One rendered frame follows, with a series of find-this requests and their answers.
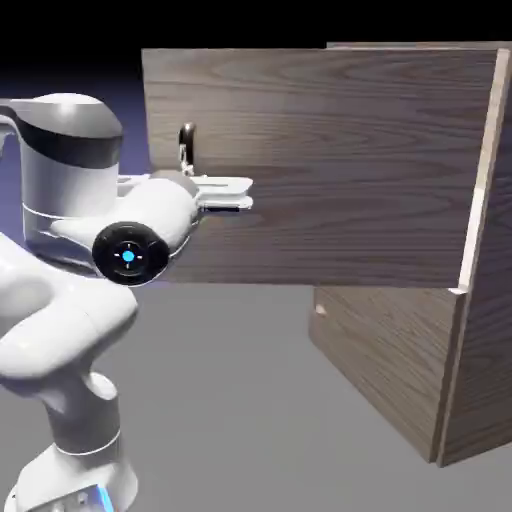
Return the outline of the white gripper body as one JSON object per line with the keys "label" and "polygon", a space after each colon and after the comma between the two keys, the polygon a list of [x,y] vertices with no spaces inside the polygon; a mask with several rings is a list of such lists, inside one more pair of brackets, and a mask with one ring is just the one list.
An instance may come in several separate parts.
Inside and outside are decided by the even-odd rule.
{"label": "white gripper body", "polygon": [[249,210],[253,206],[250,178],[202,175],[193,176],[192,181],[198,187],[196,202],[204,210]]}

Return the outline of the large wooden cabinet door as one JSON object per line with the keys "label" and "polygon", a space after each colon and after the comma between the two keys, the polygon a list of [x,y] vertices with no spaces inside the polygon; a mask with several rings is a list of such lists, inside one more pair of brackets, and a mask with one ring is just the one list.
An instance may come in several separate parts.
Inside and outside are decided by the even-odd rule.
{"label": "large wooden cabinet door", "polygon": [[451,288],[467,267],[503,49],[146,49],[150,159],[253,180],[168,272],[197,283]]}

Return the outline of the small wooden cabinet door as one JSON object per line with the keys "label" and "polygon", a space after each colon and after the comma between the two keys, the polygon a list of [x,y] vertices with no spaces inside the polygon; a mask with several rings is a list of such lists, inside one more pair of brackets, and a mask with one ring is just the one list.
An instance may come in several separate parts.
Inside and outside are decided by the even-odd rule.
{"label": "small wooden cabinet door", "polygon": [[445,288],[313,292],[312,343],[427,462],[439,451],[465,299],[464,291]]}

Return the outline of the grey-brown wooden cabinet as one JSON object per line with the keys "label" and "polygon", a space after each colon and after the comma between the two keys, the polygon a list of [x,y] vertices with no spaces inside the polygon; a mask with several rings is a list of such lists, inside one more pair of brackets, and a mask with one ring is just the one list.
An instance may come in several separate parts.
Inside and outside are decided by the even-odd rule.
{"label": "grey-brown wooden cabinet", "polygon": [[466,299],[438,455],[445,467],[512,442],[512,41],[496,60],[458,284]]}

